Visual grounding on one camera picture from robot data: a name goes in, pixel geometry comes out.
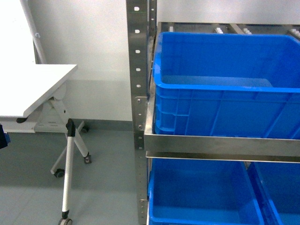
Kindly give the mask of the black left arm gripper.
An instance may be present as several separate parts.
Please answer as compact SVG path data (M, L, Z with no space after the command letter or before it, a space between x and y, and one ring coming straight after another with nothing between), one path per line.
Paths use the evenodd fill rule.
M0 124L0 149L7 147L10 142L9 134L4 132L3 126Z

